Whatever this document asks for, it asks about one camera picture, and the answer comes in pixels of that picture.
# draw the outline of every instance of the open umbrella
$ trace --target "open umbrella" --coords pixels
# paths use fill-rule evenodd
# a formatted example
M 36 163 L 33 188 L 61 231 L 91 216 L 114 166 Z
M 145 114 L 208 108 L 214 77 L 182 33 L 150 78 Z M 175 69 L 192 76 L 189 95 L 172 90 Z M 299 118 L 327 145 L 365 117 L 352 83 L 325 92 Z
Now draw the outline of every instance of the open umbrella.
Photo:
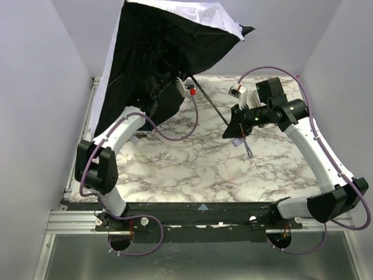
M 233 21 L 219 3 L 125 1 L 93 100 L 94 136 L 126 106 L 145 111 L 157 125 L 172 117 L 184 101 L 176 78 L 211 68 L 253 30 Z

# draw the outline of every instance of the gray wall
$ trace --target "gray wall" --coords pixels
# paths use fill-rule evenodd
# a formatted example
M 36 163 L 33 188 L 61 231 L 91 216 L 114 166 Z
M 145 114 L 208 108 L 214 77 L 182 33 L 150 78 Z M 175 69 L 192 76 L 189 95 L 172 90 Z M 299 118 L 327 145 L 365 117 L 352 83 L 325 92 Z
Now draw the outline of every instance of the gray wall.
M 301 75 L 315 119 L 342 162 L 373 185 L 373 2 L 343 0 Z M 373 190 L 365 195 L 373 209 Z M 353 212 L 365 222 L 360 205 Z M 357 233 L 373 276 L 373 226 Z
M 101 76 L 122 0 L 52 0 L 92 76 Z M 257 29 L 207 73 L 240 75 L 265 64 L 300 74 L 341 0 L 218 0 Z
M 0 271 L 32 279 L 92 80 L 50 0 L 0 1 Z

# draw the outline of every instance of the marble table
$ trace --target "marble table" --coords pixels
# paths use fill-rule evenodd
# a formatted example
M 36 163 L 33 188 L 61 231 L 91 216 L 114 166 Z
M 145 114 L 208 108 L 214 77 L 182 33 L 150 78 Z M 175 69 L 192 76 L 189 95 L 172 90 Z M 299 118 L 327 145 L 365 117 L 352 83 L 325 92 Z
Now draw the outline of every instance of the marble table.
M 225 118 L 237 99 L 228 89 L 233 77 L 197 76 L 206 93 Z M 249 77 L 243 85 L 249 92 L 255 83 L 269 77 Z M 301 99 L 291 78 L 281 82 L 289 100 Z M 254 202 L 283 197 L 318 194 L 315 177 L 297 147 L 276 126 L 254 128 L 247 142 L 254 157 L 248 159 L 243 145 L 235 148 L 222 139 L 226 125 L 201 92 L 197 91 L 199 125 L 181 142 L 170 142 L 156 132 L 148 133 L 137 145 L 127 142 L 117 156 L 118 189 L 127 202 Z M 254 105 L 250 99 L 249 106 Z M 160 126 L 167 136 L 180 138 L 194 125 L 195 111 L 186 98 L 180 111 Z M 73 182 L 72 202 L 82 198 L 79 183 Z

